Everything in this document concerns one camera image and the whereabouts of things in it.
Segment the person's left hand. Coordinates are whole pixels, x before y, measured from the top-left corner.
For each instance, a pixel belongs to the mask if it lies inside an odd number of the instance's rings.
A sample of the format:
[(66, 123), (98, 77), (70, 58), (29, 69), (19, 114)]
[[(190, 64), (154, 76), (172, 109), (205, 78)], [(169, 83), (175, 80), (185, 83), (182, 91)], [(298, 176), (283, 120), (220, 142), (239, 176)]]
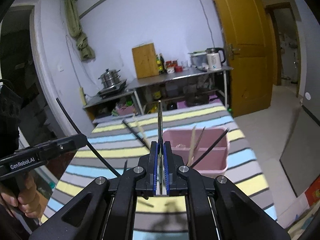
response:
[(29, 218), (40, 219), (48, 204), (48, 199), (37, 191), (36, 184), (31, 174), (25, 177), (25, 189), (18, 197), (1, 184), (1, 205), (11, 217), (14, 217), (13, 207), (17, 207)]

